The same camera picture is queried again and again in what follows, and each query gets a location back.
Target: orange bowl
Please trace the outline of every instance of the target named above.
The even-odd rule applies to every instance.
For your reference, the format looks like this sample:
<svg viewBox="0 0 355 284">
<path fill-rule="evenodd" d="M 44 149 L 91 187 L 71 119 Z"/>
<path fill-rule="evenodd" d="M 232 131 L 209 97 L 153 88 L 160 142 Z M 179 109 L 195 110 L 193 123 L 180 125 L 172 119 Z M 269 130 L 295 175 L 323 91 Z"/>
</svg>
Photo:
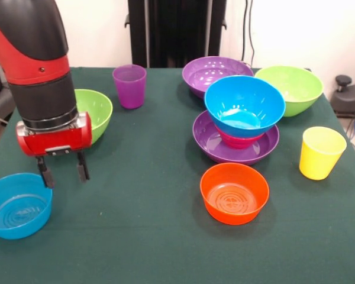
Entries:
<svg viewBox="0 0 355 284">
<path fill-rule="evenodd" d="M 270 193 L 258 171 L 238 163 L 221 163 L 208 169 L 201 178 L 200 190 L 209 214 L 228 225 L 253 220 Z"/>
</svg>

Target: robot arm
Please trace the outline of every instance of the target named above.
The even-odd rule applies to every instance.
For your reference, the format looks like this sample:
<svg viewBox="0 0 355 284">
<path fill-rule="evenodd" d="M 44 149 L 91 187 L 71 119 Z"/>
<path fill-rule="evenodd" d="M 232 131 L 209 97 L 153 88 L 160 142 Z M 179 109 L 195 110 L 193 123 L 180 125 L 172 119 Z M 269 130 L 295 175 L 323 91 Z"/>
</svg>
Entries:
<svg viewBox="0 0 355 284">
<path fill-rule="evenodd" d="M 88 113 L 78 113 L 67 41 L 54 0 L 0 0 L 0 65 L 17 110 L 17 140 L 34 156 L 45 184 L 54 182 L 43 156 L 78 153 L 80 179 L 89 179 L 82 149 L 92 142 Z"/>
</svg>

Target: bowl rim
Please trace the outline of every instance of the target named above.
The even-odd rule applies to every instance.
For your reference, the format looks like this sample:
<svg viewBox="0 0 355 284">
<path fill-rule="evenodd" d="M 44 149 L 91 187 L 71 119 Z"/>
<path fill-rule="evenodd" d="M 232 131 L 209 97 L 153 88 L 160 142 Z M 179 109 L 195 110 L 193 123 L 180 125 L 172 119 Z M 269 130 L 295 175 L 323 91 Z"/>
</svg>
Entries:
<svg viewBox="0 0 355 284">
<path fill-rule="evenodd" d="M 229 80 L 229 79 L 231 79 L 231 78 L 247 78 L 247 80 L 258 80 L 258 81 L 261 81 L 261 82 L 263 82 L 263 83 L 268 84 L 271 88 L 275 89 L 275 91 L 276 91 L 277 93 L 279 93 L 280 96 L 282 97 L 282 102 L 283 102 L 283 110 L 282 110 L 282 113 L 279 115 L 279 117 L 278 117 L 276 120 L 274 120 L 273 122 L 269 123 L 268 125 L 264 125 L 263 127 L 252 128 L 252 129 L 250 129 L 250 128 L 243 128 L 243 127 L 234 127 L 234 126 L 232 126 L 232 125 L 227 124 L 227 123 L 224 122 L 224 121 L 219 120 L 219 119 L 213 114 L 213 112 L 210 111 L 209 108 L 208 108 L 208 104 L 207 104 L 207 102 L 206 102 L 206 100 L 207 100 L 206 93 L 207 93 L 207 92 L 210 90 L 210 88 L 211 88 L 212 86 L 214 86 L 216 83 L 218 83 L 218 82 L 220 82 L 220 81 L 222 81 L 222 80 Z M 220 123 L 223 123 L 223 124 L 225 124 L 225 125 L 227 125 L 227 126 L 229 126 L 229 127 L 231 127 L 231 128 L 237 129 L 237 130 L 251 130 L 251 131 L 253 131 L 253 130 L 264 130 L 264 129 L 269 128 L 269 127 L 275 125 L 276 123 L 278 123 L 278 122 L 283 118 L 283 116 L 284 116 L 284 114 L 285 114 L 285 112 L 286 112 L 286 102 L 285 102 L 285 100 L 284 100 L 284 97 L 283 97 L 282 93 L 281 93 L 277 88 L 275 88 L 275 87 L 272 86 L 269 82 L 267 82 L 267 81 L 265 81 L 265 80 L 263 80 L 263 79 L 256 78 L 256 77 L 251 77 L 251 76 L 246 76 L 246 75 L 232 75 L 232 76 L 223 77 L 223 78 L 218 79 L 217 81 L 215 81 L 213 84 L 211 84 L 211 85 L 209 86 L 209 88 L 208 88 L 208 89 L 206 90 L 206 92 L 205 92 L 204 104 L 205 104 L 205 108 L 209 111 L 209 113 L 210 113 L 217 121 L 219 121 Z"/>
<path fill-rule="evenodd" d="M 112 101 L 106 96 L 104 95 L 103 93 L 101 92 L 98 92 L 96 90 L 91 90 L 91 89 L 75 89 L 75 91 L 90 91 L 90 92 L 93 92 L 93 93 L 97 93 L 99 94 L 100 96 L 103 96 L 108 102 L 109 102 L 109 105 L 111 106 L 111 110 L 109 112 L 109 115 L 97 126 L 94 126 L 92 127 L 92 130 L 96 130 L 97 128 L 99 127 L 102 127 L 112 116 L 113 114 L 113 104 L 112 104 Z"/>
<path fill-rule="evenodd" d="M 214 168 L 216 167 L 223 167 L 225 164 L 232 164 L 234 166 L 237 166 L 237 167 L 242 167 L 244 169 L 249 169 L 251 170 L 252 172 L 254 173 L 257 173 L 259 175 L 259 177 L 261 178 L 261 180 L 264 182 L 264 184 L 266 185 L 266 189 L 267 189 L 267 198 L 265 201 L 263 201 L 263 203 L 258 206 L 257 209 L 253 210 L 253 211 L 250 211 L 250 212 L 247 212 L 247 213 L 229 213 L 229 212 L 225 212 L 223 210 L 220 210 L 218 209 L 217 207 L 214 207 L 212 205 L 212 203 L 209 202 L 209 200 L 206 198 L 206 196 L 204 195 L 204 193 L 202 192 L 202 180 L 204 179 L 204 176 L 209 173 L 210 171 L 212 171 Z M 215 208 L 217 211 L 220 211 L 221 213 L 224 213 L 224 214 L 227 214 L 227 215 L 231 215 L 231 216 L 248 216 L 248 215 L 251 215 L 253 213 L 257 213 L 259 212 L 268 202 L 269 198 L 270 198 L 270 186 L 268 184 L 268 181 L 267 179 L 256 169 L 254 169 L 253 167 L 250 167 L 246 164 L 239 164 L 239 163 L 233 163 L 233 162 L 228 162 L 228 163 L 220 163 L 220 164 L 215 164 L 214 166 L 211 166 L 209 169 L 207 169 L 201 176 L 201 179 L 200 179 L 200 193 L 201 193 L 201 196 L 202 198 L 213 208 Z"/>
<path fill-rule="evenodd" d="M 220 156 L 217 156 L 217 155 L 215 155 L 215 154 L 212 154 L 212 153 L 210 153 L 210 152 L 208 152 L 208 151 L 206 151 L 202 146 L 201 146 L 201 144 L 199 143 L 199 141 L 197 140 L 197 138 L 196 138 L 196 135 L 195 135 L 195 125 L 196 125 L 196 122 L 197 122 L 197 120 L 202 116 L 202 115 L 205 115 L 206 114 L 206 112 L 208 112 L 208 110 L 206 110 L 206 111 L 203 111 L 202 113 L 200 113 L 197 117 L 196 117 L 196 119 L 195 119 L 195 121 L 193 122 L 193 126 L 192 126 L 192 134 L 193 134 L 193 139 L 195 139 L 195 141 L 196 141 L 196 144 L 200 147 L 200 149 L 202 150 L 202 151 L 204 151 L 205 153 L 206 153 L 206 155 L 210 155 L 210 156 L 212 156 L 212 157 L 215 157 L 216 159 L 218 159 L 218 160 L 226 160 L 227 162 L 226 163 L 242 163 L 242 162 L 253 162 L 253 161 L 255 161 L 255 160 L 262 160 L 262 159 L 264 159 L 265 157 L 267 157 L 276 147 L 277 147 L 277 145 L 279 144 L 279 141 L 280 141 L 280 130 L 279 130 L 279 127 L 277 127 L 277 125 L 275 124 L 273 127 L 271 127 L 269 130 L 267 130 L 265 133 L 263 133 L 263 135 L 266 135 L 266 133 L 268 132 L 268 131 L 271 131 L 272 129 L 276 129 L 276 131 L 277 131 L 277 138 L 276 138 L 276 141 L 275 141 L 275 143 L 274 143 L 274 145 L 271 147 L 271 149 L 269 149 L 265 154 L 263 154 L 263 155 L 261 155 L 261 156 L 259 156 L 259 157 L 256 157 L 256 158 L 254 158 L 254 159 L 252 159 L 252 160 L 238 160 L 237 162 L 235 161 L 235 160 L 232 160 L 232 161 L 230 161 L 230 160 L 228 160 L 228 159 L 224 159 L 224 158 L 222 158 L 222 157 L 220 157 Z"/>
<path fill-rule="evenodd" d="M 239 60 L 237 60 L 237 59 L 231 58 L 231 57 L 227 57 L 227 56 L 202 56 L 202 57 L 199 57 L 199 58 L 195 58 L 195 59 L 191 60 L 190 62 L 188 62 L 187 64 L 185 64 L 185 66 L 183 67 L 183 70 L 182 70 L 182 77 L 183 77 L 183 80 L 185 81 L 185 83 L 186 83 L 188 86 L 190 86 L 191 88 L 194 88 L 194 89 L 197 90 L 197 91 L 203 92 L 204 94 L 205 94 L 206 90 L 208 90 L 208 88 L 209 88 L 213 83 L 210 84 L 205 90 L 202 90 L 202 89 L 198 89 L 198 88 L 192 86 L 192 85 L 188 82 L 188 78 L 186 78 L 186 77 L 184 76 L 185 70 L 186 70 L 190 65 L 192 65 L 192 64 L 194 64 L 195 62 L 197 62 L 197 61 L 199 61 L 199 60 L 202 60 L 202 59 L 204 59 L 204 58 L 224 58 L 224 59 L 232 60 L 232 61 L 234 61 L 234 62 L 240 63 L 241 65 L 245 65 L 245 67 L 248 68 L 248 69 L 251 71 L 251 74 L 252 74 L 252 75 L 251 75 L 250 77 L 253 77 L 253 76 L 254 76 L 254 71 L 253 71 L 253 69 L 252 69 L 249 65 L 247 65 L 246 63 L 244 63 L 244 62 L 242 62 L 242 61 L 239 61 Z"/>
<path fill-rule="evenodd" d="M 218 133 L 220 134 L 221 137 L 225 137 L 227 140 L 232 140 L 234 142 L 237 142 L 237 143 L 242 143 L 242 142 L 248 142 L 250 140 L 258 140 L 259 138 L 261 138 L 265 132 L 257 135 L 257 136 L 254 136 L 254 137 L 247 137 L 247 138 L 242 138 L 242 137 L 234 137 L 234 136 L 231 136 L 229 134 L 226 134 L 225 132 L 223 132 L 217 125 L 215 125 L 215 128 L 217 129 Z"/>
<path fill-rule="evenodd" d="M 324 93 L 324 88 L 325 88 L 325 87 L 324 87 L 323 81 L 322 81 L 316 74 L 314 74 L 312 71 L 306 70 L 306 69 L 303 68 L 303 67 L 296 67 L 296 66 L 290 66 L 290 65 L 273 65 L 273 66 L 268 66 L 268 67 L 260 68 L 260 69 L 255 73 L 254 76 L 255 76 L 255 78 L 259 78 L 259 77 L 257 77 L 257 74 L 258 74 L 258 73 L 260 73 L 260 72 L 262 72 L 262 71 L 264 71 L 264 70 L 268 70 L 268 69 L 276 68 L 276 67 L 291 68 L 291 69 L 296 69 L 296 70 L 303 71 L 303 72 L 305 72 L 305 73 L 309 73 L 309 74 L 312 75 L 314 78 L 316 78 L 316 80 L 318 80 L 319 83 L 321 84 L 321 91 L 319 92 L 319 95 L 315 95 L 315 96 L 313 96 L 312 98 L 306 99 L 306 100 L 304 100 L 304 101 L 290 101 L 290 100 L 288 100 L 288 99 L 285 99 L 284 96 L 283 96 L 283 94 L 282 94 L 283 99 L 284 99 L 285 102 L 291 102 L 291 103 L 311 102 L 311 101 L 313 101 L 313 100 L 315 100 L 315 99 L 318 99 L 318 98 Z"/>
<path fill-rule="evenodd" d="M 322 150 L 316 149 L 315 147 L 312 146 L 312 144 L 308 143 L 308 135 L 310 135 L 310 132 L 314 131 L 314 130 L 319 130 L 319 129 L 321 129 L 322 132 L 327 131 L 327 132 L 334 133 L 342 141 L 343 147 L 341 148 L 341 150 L 335 151 L 335 152 L 322 151 Z M 308 148 L 310 148 L 311 150 L 316 151 L 316 152 L 321 153 L 326 156 L 334 156 L 334 155 L 342 154 L 347 148 L 347 140 L 343 137 L 343 135 L 340 134 L 337 130 L 335 130 L 331 127 L 325 127 L 325 126 L 312 126 L 312 127 L 305 129 L 304 132 L 302 133 L 302 142 L 305 143 L 305 145 Z"/>
<path fill-rule="evenodd" d="M 8 178 L 13 178 L 15 176 L 32 176 L 32 177 L 37 177 L 41 180 L 42 182 L 42 177 L 38 174 L 35 174 L 35 173 L 27 173 L 27 172 L 24 172 L 24 173 L 13 173 L 11 175 L 7 175 L 7 176 L 3 176 L 0 178 L 0 182 L 2 182 L 3 180 L 5 179 L 8 179 Z M 46 207 L 35 217 L 33 218 L 32 220 L 30 220 L 29 222 L 26 222 L 26 223 L 23 223 L 19 226 L 16 226 L 16 227 L 12 227 L 12 228 L 0 228 L 0 231 L 11 231 L 11 230 L 16 230 L 16 229 L 19 229 L 19 228 L 22 228 L 22 227 L 25 227 L 26 225 L 29 225 L 33 222 L 35 222 L 37 219 L 39 219 L 42 215 L 44 215 L 46 213 L 46 211 L 51 207 L 52 203 L 53 203 L 53 190 L 51 188 L 44 188 L 46 190 L 49 191 L 49 198 L 46 199 L 47 201 L 47 204 L 46 204 Z"/>
</svg>

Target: purple cup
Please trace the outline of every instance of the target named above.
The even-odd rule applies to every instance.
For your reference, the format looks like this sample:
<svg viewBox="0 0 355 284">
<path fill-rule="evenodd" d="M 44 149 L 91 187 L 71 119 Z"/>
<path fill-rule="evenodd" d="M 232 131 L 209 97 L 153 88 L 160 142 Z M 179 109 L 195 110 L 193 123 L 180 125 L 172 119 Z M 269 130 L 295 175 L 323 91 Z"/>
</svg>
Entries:
<svg viewBox="0 0 355 284">
<path fill-rule="evenodd" d="M 120 104 L 127 109 L 142 106 L 146 89 L 146 69 L 129 64 L 117 67 L 112 75 Z"/>
</svg>

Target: purple bowl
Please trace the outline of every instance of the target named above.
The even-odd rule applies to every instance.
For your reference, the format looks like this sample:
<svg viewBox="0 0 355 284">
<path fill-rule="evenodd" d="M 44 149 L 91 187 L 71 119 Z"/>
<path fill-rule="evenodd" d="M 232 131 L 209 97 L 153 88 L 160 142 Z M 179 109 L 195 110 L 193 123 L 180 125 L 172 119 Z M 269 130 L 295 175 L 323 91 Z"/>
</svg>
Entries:
<svg viewBox="0 0 355 284">
<path fill-rule="evenodd" d="M 255 164 L 276 148 L 280 137 L 279 129 L 274 125 L 250 147 L 246 149 L 231 148 L 223 142 L 208 111 L 204 111 L 196 118 L 192 131 L 198 146 L 217 163 Z"/>
<path fill-rule="evenodd" d="M 232 75 L 254 76 L 254 73 L 243 62 L 221 56 L 200 57 L 183 68 L 184 81 L 199 98 L 204 98 L 210 84 Z"/>
</svg>

